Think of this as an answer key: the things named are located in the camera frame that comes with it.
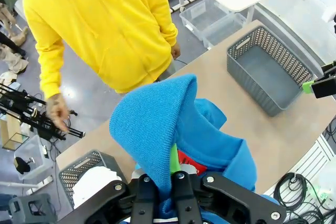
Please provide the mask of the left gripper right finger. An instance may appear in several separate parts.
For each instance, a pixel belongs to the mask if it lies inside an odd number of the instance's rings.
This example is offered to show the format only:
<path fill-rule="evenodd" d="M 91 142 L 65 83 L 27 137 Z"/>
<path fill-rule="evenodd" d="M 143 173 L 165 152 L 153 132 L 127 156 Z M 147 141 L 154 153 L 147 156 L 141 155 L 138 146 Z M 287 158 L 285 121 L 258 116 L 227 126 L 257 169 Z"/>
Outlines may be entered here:
<path fill-rule="evenodd" d="M 228 223 L 283 223 L 286 210 L 217 173 L 200 178 L 180 169 L 176 144 L 170 150 L 172 199 L 179 223 L 207 223 L 211 212 Z"/>

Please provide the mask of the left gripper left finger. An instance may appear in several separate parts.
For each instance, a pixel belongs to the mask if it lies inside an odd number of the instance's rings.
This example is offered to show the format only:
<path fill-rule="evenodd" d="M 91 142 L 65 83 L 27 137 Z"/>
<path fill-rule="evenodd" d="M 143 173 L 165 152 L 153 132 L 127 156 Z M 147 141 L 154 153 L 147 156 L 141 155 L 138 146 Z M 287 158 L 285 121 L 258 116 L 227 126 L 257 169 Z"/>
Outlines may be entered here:
<path fill-rule="evenodd" d="M 129 184 L 114 180 L 58 223 L 153 223 L 158 191 L 146 174 Z"/>

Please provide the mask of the person's left hand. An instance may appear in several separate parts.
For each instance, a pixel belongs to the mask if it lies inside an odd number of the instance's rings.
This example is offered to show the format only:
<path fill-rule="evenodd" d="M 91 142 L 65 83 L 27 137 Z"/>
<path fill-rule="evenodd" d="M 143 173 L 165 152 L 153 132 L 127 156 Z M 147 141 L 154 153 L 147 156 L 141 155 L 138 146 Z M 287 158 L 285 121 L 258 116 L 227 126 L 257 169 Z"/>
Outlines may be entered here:
<path fill-rule="evenodd" d="M 181 55 L 181 48 L 178 42 L 176 42 L 175 45 L 171 47 L 171 55 L 173 59 L 177 59 Z"/>

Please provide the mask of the person's right hand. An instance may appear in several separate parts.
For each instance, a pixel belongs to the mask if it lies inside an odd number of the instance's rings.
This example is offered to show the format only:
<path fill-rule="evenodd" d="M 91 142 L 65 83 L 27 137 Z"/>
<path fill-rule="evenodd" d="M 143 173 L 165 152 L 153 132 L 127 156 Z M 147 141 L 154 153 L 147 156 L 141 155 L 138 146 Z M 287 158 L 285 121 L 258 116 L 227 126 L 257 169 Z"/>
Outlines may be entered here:
<path fill-rule="evenodd" d="M 63 132 L 68 132 L 65 120 L 69 117 L 69 110 L 61 93 L 55 94 L 47 100 L 46 111 L 57 128 Z"/>

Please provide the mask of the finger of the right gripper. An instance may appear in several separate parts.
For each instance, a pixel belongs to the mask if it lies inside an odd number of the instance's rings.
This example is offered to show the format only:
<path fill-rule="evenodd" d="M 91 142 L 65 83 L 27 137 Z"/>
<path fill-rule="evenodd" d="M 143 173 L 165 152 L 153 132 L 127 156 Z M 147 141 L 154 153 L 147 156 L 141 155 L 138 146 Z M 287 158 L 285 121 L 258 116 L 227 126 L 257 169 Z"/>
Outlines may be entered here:
<path fill-rule="evenodd" d="M 321 67 L 321 69 L 322 69 L 324 77 L 335 75 L 335 72 L 336 72 L 336 61 L 332 61 L 329 64 L 323 65 Z"/>
<path fill-rule="evenodd" d="M 302 85 L 306 94 L 314 94 L 316 99 L 335 94 L 335 76 L 305 82 Z"/>

